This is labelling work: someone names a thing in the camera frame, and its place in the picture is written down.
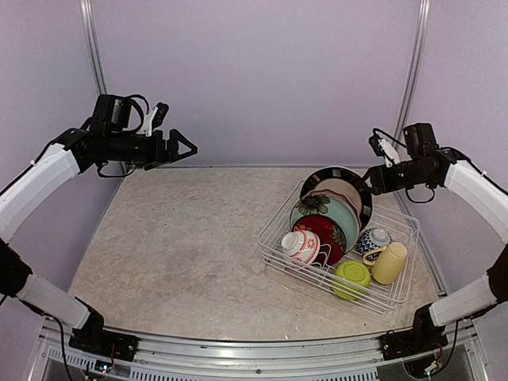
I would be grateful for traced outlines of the black rimmed beige plate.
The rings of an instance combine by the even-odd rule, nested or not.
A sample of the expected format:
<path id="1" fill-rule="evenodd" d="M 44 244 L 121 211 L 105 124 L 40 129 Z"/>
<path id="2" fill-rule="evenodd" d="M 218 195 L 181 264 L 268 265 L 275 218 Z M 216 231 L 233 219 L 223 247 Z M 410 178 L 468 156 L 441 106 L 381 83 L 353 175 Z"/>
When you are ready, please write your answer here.
<path id="1" fill-rule="evenodd" d="M 373 201 L 372 195 L 366 187 L 356 187 L 354 183 L 361 176 L 346 167 L 325 167 L 312 173 L 303 183 L 299 197 L 302 198 L 310 191 L 330 189 L 345 194 L 360 212 L 361 230 L 367 227 L 371 220 Z"/>

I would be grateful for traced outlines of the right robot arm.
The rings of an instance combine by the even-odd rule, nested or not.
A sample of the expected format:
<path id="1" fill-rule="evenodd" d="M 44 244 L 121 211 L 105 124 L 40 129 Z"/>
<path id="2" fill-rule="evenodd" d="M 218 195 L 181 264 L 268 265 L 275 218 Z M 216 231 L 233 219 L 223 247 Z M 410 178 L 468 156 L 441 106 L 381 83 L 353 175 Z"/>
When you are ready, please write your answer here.
<path id="1" fill-rule="evenodd" d="M 406 346 L 423 352 L 437 339 L 437 331 L 462 318 L 480 316 L 507 301 L 507 192 L 457 148 L 437 143 L 429 123 L 404 128 L 398 140 L 379 128 L 369 138 L 374 153 L 384 159 L 367 169 L 359 181 L 373 195 L 409 191 L 418 185 L 438 187 L 469 206 L 471 222 L 455 221 L 445 231 L 461 242 L 457 248 L 486 243 L 486 232 L 495 233 L 500 253 L 478 278 L 440 300 L 423 306 L 414 315 Z"/>

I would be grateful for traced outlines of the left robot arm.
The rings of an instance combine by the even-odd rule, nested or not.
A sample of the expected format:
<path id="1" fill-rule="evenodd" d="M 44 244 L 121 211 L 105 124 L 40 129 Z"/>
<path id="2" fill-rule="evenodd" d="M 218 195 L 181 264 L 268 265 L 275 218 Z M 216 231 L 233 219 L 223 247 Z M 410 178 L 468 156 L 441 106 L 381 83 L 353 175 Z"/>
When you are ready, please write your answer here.
<path id="1" fill-rule="evenodd" d="M 198 152 L 180 131 L 160 131 L 170 107 L 159 102 L 141 107 L 142 96 L 101 94 L 94 112 L 80 128 L 70 128 L 46 144 L 40 155 L 1 191 L 1 292 L 37 312 L 71 327 L 96 353 L 105 352 L 111 336 L 102 315 L 72 298 L 31 267 L 10 247 L 27 218 L 61 186 L 95 166 L 124 163 L 131 171 L 152 170 Z"/>

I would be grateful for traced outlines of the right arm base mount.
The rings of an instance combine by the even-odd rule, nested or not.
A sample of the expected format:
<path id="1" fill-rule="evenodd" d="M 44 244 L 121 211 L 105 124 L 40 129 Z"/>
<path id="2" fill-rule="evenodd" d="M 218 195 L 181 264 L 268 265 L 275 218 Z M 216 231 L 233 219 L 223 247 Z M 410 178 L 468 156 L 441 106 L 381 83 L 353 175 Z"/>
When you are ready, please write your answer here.
<path id="1" fill-rule="evenodd" d="M 443 348 L 448 339 L 443 331 L 417 333 L 413 329 L 387 331 L 379 337 L 384 360 L 395 360 Z"/>

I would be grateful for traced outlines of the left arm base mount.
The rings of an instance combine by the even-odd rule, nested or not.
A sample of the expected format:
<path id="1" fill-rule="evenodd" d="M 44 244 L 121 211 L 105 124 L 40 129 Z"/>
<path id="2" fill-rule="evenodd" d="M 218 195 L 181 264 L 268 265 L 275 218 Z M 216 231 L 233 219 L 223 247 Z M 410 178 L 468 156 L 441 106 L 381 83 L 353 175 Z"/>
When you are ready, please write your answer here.
<path id="1" fill-rule="evenodd" d="M 139 338 L 133 335 L 103 331 L 98 339 L 75 332 L 71 335 L 69 346 L 90 354 L 133 362 Z"/>

